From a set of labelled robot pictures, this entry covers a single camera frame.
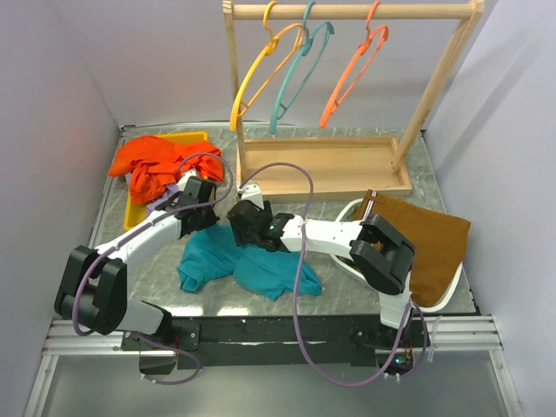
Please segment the teal t shirt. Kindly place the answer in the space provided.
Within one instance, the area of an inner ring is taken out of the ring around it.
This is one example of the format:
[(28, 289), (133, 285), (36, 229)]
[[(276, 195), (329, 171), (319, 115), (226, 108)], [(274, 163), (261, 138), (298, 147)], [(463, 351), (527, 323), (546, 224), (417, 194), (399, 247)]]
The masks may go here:
[(294, 290), (298, 263), (296, 252), (238, 247), (231, 227), (216, 224), (190, 237), (176, 270), (181, 290), (189, 293), (231, 275), (247, 291), (275, 301)]

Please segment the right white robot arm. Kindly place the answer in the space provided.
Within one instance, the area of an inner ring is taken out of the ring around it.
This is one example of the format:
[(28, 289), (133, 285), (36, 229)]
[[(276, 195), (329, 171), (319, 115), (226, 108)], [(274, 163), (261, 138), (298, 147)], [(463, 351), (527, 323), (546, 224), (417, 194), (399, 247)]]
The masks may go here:
[(408, 314), (409, 278), (414, 245), (384, 217), (371, 214), (362, 221), (305, 220), (299, 215), (274, 215), (268, 202), (260, 208), (238, 202), (227, 214), (235, 243), (268, 252), (310, 251), (350, 260), (364, 281), (379, 292), (381, 339), (397, 347), (411, 334)]

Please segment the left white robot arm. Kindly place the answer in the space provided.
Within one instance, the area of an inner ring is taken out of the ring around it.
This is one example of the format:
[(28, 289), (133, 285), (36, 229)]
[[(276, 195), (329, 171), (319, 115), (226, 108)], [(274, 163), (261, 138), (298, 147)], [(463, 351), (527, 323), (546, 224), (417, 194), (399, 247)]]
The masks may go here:
[(138, 225), (95, 248), (78, 246), (66, 262), (54, 309), (77, 326), (102, 335), (140, 333), (154, 349), (175, 339), (172, 314), (128, 296), (128, 275), (166, 245), (217, 223), (216, 184), (191, 176)]

